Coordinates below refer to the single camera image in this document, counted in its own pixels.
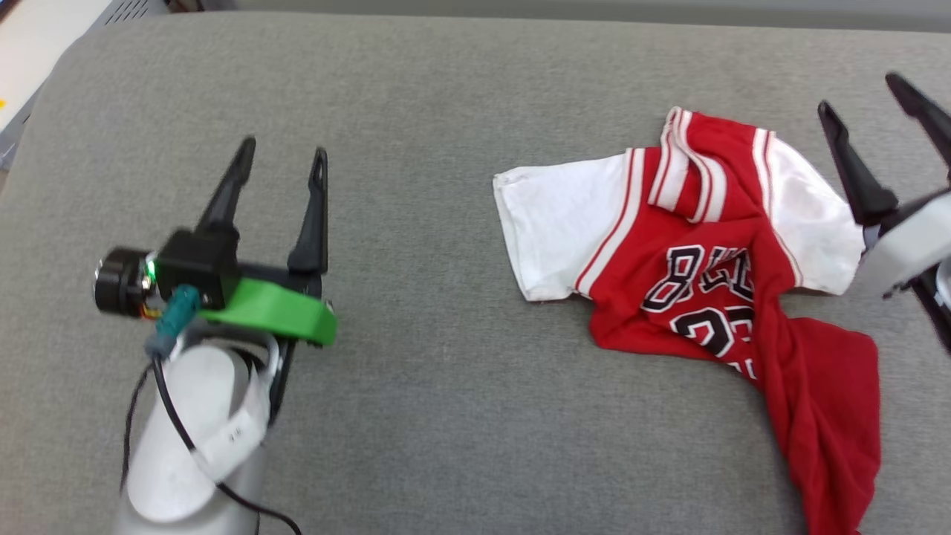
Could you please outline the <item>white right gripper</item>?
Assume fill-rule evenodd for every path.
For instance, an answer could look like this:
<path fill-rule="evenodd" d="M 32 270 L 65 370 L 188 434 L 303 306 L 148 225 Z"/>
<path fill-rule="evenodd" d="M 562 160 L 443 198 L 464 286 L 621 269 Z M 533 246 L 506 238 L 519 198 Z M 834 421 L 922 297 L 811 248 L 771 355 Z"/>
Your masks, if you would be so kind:
<path fill-rule="evenodd" d="M 951 170 L 951 115 L 899 72 L 884 79 Z M 854 221 L 865 231 L 863 270 L 886 300 L 913 291 L 951 356 L 951 187 L 900 204 L 853 148 L 832 105 L 819 102 L 817 114 Z"/>

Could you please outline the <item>red and white basketball jersey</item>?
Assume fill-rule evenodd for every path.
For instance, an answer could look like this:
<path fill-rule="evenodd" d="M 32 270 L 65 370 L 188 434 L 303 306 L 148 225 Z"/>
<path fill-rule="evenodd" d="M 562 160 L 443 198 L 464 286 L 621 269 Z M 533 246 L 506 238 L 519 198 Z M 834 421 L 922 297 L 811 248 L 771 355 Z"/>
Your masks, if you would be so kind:
<path fill-rule="evenodd" d="M 493 194 L 527 301 L 584 296 L 600 348 L 739 372 L 764 394 L 809 535 L 860 535 L 882 463 L 877 346 L 780 299 L 844 294 L 866 246 L 804 156 L 676 106 L 658 146 L 514 167 Z"/>

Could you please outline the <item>grey vented metal box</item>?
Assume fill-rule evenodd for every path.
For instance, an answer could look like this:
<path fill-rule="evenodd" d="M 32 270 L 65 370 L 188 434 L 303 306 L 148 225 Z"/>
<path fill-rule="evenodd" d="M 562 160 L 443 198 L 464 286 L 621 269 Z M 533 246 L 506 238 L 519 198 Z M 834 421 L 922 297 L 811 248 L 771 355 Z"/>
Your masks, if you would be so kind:
<path fill-rule="evenodd" d="M 74 0 L 71 7 L 78 9 L 76 24 L 82 30 L 170 14 L 164 0 Z"/>

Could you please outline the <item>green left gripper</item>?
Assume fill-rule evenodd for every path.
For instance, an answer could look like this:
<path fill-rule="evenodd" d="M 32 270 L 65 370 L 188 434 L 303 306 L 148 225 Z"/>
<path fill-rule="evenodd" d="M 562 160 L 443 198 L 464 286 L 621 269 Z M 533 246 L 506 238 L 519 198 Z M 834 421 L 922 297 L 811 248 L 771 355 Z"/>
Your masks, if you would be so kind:
<path fill-rule="evenodd" d="M 234 230 L 234 217 L 242 187 L 247 185 L 257 148 L 257 139 L 241 140 L 210 202 L 195 227 L 198 233 Z M 300 274 L 326 274 L 328 270 L 328 155 L 316 149 L 307 180 L 309 198 L 295 247 L 288 257 L 288 270 Z M 269 346 L 264 382 L 270 402 L 267 420 L 273 426 L 282 408 L 290 362 L 298 343 L 323 348 L 337 337 L 337 316 L 329 301 L 322 298 L 319 275 L 303 285 L 304 291 L 286 288 L 271 281 L 244 277 L 225 308 L 206 309 L 198 317 L 211 325 L 229 329 L 229 335 L 261 335 Z"/>

